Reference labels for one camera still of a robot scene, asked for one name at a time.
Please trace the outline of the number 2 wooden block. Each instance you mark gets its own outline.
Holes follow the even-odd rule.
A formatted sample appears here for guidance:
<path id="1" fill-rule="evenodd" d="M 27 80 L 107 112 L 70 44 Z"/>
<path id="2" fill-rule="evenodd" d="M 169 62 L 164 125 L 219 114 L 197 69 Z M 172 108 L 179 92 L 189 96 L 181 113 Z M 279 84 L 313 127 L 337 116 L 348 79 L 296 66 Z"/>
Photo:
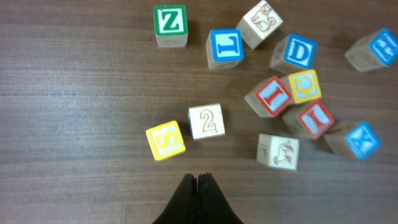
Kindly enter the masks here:
<path id="1" fill-rule="evenodd" d="M 189 107 L 188 118 L 194 140 L 225 135 L 223 113 L 219 103 Z"/>

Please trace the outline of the red edged animal block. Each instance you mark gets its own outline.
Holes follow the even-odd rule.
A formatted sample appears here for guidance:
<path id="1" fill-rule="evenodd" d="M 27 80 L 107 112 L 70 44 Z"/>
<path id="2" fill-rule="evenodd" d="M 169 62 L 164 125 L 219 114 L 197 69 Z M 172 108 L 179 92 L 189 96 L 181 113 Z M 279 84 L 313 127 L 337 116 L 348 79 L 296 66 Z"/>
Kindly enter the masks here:
<path id="1" fill-rule="evenodd" d="M 299 140 L 259 134 L 256 160 L 273 169 L 297 170 Z"/>

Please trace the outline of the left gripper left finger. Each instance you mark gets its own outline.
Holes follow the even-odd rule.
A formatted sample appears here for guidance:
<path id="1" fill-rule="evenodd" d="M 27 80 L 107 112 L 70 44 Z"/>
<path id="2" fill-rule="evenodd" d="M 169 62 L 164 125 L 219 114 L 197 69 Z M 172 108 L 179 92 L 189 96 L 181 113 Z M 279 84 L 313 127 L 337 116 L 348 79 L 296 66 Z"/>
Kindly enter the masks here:
<path id="1" fill-rule="evenodd" d="M 197 179 L 185 174 L 164 211 L 153 224 L 198 223 Z"/>

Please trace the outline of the yellow S wooden block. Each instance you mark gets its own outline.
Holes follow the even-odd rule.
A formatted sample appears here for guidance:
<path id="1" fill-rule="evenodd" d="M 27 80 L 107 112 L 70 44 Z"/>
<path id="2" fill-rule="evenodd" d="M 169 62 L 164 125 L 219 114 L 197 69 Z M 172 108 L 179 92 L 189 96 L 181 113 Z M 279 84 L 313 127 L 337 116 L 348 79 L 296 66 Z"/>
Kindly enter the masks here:
<path id="1" fill-rule="evenodd" d="M 183 137 L 176 121 L 169 121 L 147 129 L 146 136 L 156 161 L 162 161 L 186 151 Z"/>

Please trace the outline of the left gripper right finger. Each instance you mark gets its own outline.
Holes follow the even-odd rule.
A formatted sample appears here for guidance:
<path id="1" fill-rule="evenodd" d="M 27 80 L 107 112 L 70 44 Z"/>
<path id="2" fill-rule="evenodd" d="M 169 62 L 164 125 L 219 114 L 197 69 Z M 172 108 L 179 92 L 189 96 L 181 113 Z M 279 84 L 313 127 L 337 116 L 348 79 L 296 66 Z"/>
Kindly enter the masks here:
<path id="1" fill-rule="evenodd" d="M 198 177 L 198 222 L 202 224 L 243 224 L 230 207 L 211 173 Z"/>

